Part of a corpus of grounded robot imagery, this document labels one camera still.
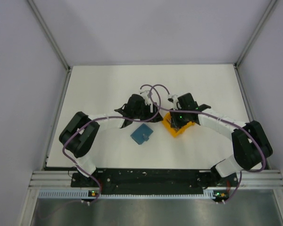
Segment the orange plastic card stand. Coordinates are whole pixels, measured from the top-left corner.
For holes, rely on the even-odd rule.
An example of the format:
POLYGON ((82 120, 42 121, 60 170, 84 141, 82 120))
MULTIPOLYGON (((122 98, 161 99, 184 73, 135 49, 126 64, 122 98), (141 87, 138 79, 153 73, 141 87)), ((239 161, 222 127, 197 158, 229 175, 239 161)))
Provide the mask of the orange plastic card stand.
POLYGON ((162 124, 166 128, 166 130, 172 135, 172 137, 176 138, 179 135, 183 134, 189 127, 194 126, 194 122, 188 122, 182 127, 172 126, 172 117, 171 113, 167 113, 162 121, 162 124))

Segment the blue leather card holder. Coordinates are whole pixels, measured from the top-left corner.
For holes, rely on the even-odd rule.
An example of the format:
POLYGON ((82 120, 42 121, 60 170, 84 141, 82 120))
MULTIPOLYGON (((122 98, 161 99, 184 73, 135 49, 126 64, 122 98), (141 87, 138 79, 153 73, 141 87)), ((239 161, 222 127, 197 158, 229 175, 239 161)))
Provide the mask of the blue leather card holder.
POLYGON ((149 140, 149 137, 152 135, 153 130, 146 124, 139 126, 130 137, 138 144, 142 145, 144 142, 149 140))

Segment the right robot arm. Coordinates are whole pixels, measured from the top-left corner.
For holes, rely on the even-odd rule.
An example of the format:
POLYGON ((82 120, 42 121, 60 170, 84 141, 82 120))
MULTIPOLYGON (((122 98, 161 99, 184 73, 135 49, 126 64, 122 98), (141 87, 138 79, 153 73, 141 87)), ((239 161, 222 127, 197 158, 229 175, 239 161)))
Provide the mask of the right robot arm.
POLYGON ((173 104, 171 128, 182 129, 192 122, 210 128, 232 142, 233 154, 210 169, 214 185, 222 186, 229 175, 241 170, 250 171, 258 164, 265 168, 266 159, 273 154, 273 149, 258 121, 234 120, 209 105, 199 105, 191 93, 169 95, 168 101, 173 104))

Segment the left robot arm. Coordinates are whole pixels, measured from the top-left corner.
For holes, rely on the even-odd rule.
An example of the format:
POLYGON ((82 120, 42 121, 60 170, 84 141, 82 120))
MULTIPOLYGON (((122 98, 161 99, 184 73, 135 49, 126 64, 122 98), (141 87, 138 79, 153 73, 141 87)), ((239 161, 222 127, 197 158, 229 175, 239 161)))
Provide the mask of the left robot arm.
POLYGON ((134 121, 160 122, 163 117, 157 106, 150 100, 149 91, 132 94, 127 103, 108 114, 98 116, 77 112, 59 136, 62 152, 82 173, 81 181, 86 186, 94 186, 98 176, 95 164, 87 156, 96 135, 108 129, 123 129, 134 121))

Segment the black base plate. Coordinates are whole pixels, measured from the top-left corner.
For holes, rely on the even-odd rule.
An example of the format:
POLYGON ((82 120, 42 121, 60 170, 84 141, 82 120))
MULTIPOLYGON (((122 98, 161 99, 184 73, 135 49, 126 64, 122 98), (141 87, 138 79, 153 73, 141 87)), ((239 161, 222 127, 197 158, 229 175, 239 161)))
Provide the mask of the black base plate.
POLYGON ((203 194, 208 187, 235 187, 237 174, 225 178, 199 169, 120 169, 97 168, 92 176, 102 194, 203 194))

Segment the aluminium frame rail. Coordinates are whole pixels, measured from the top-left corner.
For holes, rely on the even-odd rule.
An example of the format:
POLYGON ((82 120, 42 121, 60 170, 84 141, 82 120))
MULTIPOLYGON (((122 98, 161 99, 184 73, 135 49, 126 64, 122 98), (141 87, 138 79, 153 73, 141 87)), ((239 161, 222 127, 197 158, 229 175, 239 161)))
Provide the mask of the aluminium frame rail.
POLYGON ((278 170, 260 173, 235 173, 213 181, 207 170, 141 170, 106 169, 98 170, 95 179, 87 178, 76 171, 35 171, 29 188, 96 188, 119 186, 187 186, 190 188, 234 188, 246 189, 283 188, 283 177, 278 170))

